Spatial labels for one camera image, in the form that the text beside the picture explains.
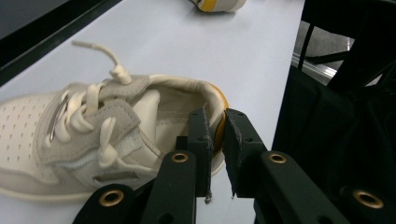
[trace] black fabric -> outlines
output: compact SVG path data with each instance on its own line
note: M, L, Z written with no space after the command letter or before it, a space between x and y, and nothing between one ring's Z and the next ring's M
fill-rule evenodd
M389 84L342 95L291 67L273 150L291 155L335 203L346 186L396 203L395 93Z
M302 21L328 32L355 38L366 12L352 0L305 0Z
M361 27L348 56L344 59L328 87L335 91L354 91L366 86L382 75L386 69L396 64L396 1L379 5L378 0L372 0L376 5L371 7L371 13Z

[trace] shoe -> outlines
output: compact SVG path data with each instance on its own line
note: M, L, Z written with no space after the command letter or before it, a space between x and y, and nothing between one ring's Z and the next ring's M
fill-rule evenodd
M59 202L87 199L110 183L137 189L156 176L176 137L187 135L189 113L202 107L221 141L227 102L215 86L131 76L109 49L73 43L107 54L113 78L0 103L0 193ZM215 151L212 174L224 164Z
M232 12L241 8L247 0L192 0L204 12Z

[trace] white sneaker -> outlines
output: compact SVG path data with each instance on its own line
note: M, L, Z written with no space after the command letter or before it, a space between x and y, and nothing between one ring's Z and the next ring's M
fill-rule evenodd
M86 199L110 183L134 189L156 176L191 111L205 108L214 136L227 102L213 85L166 75L130 76L117 57L112 79L73 83L0 104L0 192L23 199ZM220 148L212 174L222 164Z
M247 0L192 0L204 12L232 12L241 8Z

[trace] shoe tongue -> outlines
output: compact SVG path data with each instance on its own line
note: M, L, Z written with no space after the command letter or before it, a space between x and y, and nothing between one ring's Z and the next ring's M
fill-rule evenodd
M140 118L140 130L151 143L155 143L158 103L160 93L157 90L148 90L143 97L133 106L133 110Z
M99 93L99 100L103 101L109 98L134 98L140 94L149 85L148 76L132 76L132 83L121 85L118 81L111 80L107 82L106 87L102 88Z

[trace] gray suede panel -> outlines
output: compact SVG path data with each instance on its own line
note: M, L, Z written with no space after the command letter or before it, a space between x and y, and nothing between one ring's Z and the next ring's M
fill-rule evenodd
M104 100L109 97L131 99L144 91L148 85L149 76L132 76L132 82L129 85L122 85L113 79L100 91L99 100Z
M55 137L50 148L42 147L38 150L38 157L45 164L75 161L90 150L97 150L100 147L99 136L102 123L110 117L116 118L116 125L110 138L110 144L112 145L116 145L125 134L136 128L140 123L139 117L130 105L122 100L113 100L106 103L97 112L84 115L84 119L94 126L92 132L80 133L73 129L69 130L72 141L61 143Z

